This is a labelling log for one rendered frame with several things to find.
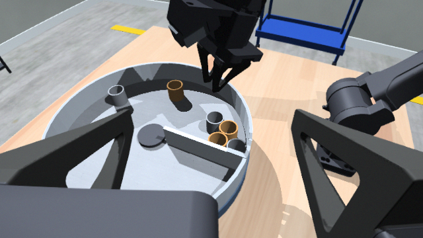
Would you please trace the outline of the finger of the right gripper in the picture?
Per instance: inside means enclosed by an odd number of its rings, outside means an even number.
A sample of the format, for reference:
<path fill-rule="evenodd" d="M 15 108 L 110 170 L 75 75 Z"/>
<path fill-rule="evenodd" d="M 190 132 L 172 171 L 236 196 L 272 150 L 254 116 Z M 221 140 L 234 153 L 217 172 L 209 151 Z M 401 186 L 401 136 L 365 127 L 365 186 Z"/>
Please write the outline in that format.
<path fill-rule="evenodd" d="M 213 79 L 213 68 L 211 69 L 210 74 L 208 73 L 208 55 L 210 55 L 210 53 L 199 42 L 197 42 L 197 49 L 202 66 L 204 82 L 209 83 Z"/>
<path fill-rule="evenodd" d="M 212 81 L 212 92 L 220 92 L 230 80 L 232 80 L 234 77 L 236 77 L 238 74 L 242 73 L 244 70 L 246 70 L 248 67 L 250 67 L 250 63 L 243 63 L 241 65 L 220 65 L 215 59 L 213 61 L 213 81 Z M 224 72 L 226 72 L 228 69 L 232 68 L 232 70 L 226 75 L 226 77 L 223 79 L 223 81 L 219 84 L 222 75 Z"/>

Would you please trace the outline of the grey metal bushing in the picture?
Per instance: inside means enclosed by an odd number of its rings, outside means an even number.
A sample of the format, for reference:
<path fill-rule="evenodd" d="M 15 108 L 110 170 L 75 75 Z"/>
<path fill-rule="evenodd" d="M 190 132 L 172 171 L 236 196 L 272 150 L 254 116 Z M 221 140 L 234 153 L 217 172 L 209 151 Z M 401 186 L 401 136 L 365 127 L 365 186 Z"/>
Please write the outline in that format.
<path fill-rule="evenodd" d="M 211 111 L 206 115 L 206 130 L 209 134 L 219 132 L 219 125 L 224 121 L 224 115 L 219 111 Z"/>
<path fill-rule="evenodd" d="M 231 148 L 231 149 L 234 149 L 236 151 L 240 151 L 242 153 L 245 153 L 246 150 L 247 150 L 247 145 L 242 139 L 233 138 L 233 139 L 230 139 L 227 142 L 227 148 Z"/>
<path fill-rule="evenodd" d="M 128 102 L 124 87 L 121 85 L 115 85 L 109 88 L 108 94 L 114 106 L 124 106 Z"/>

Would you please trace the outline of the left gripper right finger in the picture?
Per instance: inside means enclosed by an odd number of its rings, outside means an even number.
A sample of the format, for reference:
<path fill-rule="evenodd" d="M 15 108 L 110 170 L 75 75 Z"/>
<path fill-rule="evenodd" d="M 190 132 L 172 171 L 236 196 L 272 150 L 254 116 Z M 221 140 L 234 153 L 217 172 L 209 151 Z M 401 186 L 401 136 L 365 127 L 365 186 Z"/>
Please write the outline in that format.
<path fill-rule="evenodd" d="M 296 109 L 291 134 L 317 238 L 371 238 L 380 229 L 423 225 L 423 152 Z M 357 171 L 347 205 L 311 139 Z"/>

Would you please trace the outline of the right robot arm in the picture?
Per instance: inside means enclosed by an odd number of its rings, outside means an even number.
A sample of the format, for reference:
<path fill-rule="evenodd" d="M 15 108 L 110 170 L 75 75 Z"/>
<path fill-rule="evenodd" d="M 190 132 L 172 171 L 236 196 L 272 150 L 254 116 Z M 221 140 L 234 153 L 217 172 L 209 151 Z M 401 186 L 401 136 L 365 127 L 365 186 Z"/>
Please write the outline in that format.
<path fill-rule="evenodd" d="M 231 1 L 230 6 L 224 0 L 170 0 L 167 20 L 173 38 L 189 48 L 209 34 L 225 49 L 242 49 L 256 19 L 249 11 L 262 11 L 267 0 Z M 322 108 L 330 112 L 325 119 L 374 136 L 395 121 L 393 111 L 421 94 L 423 50 L 382 71 L 335 81 Z M 348 176 L 357 172 L 318 143 L 317 155 L 324 168 Z"/>

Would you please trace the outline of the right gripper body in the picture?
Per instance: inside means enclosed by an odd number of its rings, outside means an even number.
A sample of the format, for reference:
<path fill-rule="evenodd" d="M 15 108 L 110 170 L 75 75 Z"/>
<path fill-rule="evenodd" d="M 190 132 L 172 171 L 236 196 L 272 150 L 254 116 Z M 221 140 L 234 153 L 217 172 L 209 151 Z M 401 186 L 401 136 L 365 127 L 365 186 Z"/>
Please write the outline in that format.
<path fill-rule="evenodd" d="M 243 63 L 250 63 L 251 61 L 258 62 L 261 60 L 263 53 L 256 46 L 250 43 L 249 39 L 261 12 L 262 11 L 249 11 L 248 14 L 255 15 L 256 19 L 242 49 L 225 49 L 210 35 L 207 35 L 205 38 L 198 42 L 215 58 L 215 60 L 220 65 L 241 65 Z"/>

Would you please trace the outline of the bronze bushing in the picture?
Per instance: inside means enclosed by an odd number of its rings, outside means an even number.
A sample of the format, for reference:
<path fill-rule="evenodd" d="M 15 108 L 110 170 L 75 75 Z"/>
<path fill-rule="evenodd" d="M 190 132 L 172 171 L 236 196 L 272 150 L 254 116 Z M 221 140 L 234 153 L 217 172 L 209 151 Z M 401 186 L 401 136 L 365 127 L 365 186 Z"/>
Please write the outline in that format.
<path fill-rule="evenodd" d="M 220 144 L 223 147 L 227 147 L 227 136 L 224 133 L 221 132 L 214 132 L 212 134 L 210 134 L 210 136 L 208 137 L 208 141 L 215 143 L 215 144 Z"/>
<path fill-rule="evenodd" d="M 174 102 L 178 102 L 184 98 L 183 84 L 179 80 L 170 81 L 167 84 L 169 93 L 169 99 Z"/>
<path fill-rule="evenodd" d="M 225 120 L 219 125 L 219 132 L 224 133 L 228 141 L 233 138 L 237 138 L 238 125 L 232 120 Z M 226 134 L 226 133 L 231 134 Z"/>

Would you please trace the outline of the grey round turntable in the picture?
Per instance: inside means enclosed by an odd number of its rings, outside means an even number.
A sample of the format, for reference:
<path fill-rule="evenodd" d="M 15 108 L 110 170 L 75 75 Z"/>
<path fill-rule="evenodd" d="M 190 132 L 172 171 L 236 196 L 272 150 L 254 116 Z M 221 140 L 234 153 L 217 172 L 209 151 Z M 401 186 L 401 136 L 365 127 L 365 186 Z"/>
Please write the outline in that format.
<path fill-rule="evenodd" d="M 167 83 L 179 80 L 184 98 L 171 101 Z M 42 139 L 85 126 L 129 109 L 134 123 L 130 154 L 120 189 L 195 190 L 213 196 L 219 218 L 239 194 L 247 173 L 252 117 L 240 92 L 230 83 L 212 92 L 202 68 L 187 63 L 141 63 L 107 73 L 68 98 L 48 123 Z M 128 102 L 114 106 L 109 88 L 124 87 Z M 208 141 L 206 115 L 219 111 L 238 125 L 245 153 Z M 166 138 L 166 139 L 165 139 Z M 167 142 L 166 142 L 167 141 Z M 68 188 L 91 188 L 114 139 L 70 170 Z M 248 161 L 248 162 L 247 162 Z"/>

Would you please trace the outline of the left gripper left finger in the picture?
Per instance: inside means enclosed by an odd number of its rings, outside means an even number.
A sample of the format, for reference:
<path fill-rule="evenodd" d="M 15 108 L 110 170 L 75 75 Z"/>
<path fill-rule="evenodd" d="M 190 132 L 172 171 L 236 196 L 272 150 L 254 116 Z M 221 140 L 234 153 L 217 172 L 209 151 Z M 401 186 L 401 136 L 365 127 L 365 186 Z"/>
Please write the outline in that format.
<path fill-rule="evenodd" d="M 134 123 L 129 109 L 73 130 L 0 153 L 0 182 L 68 188 L 68 172 L 114 139 L 91 188 L 120 189 Z"/>

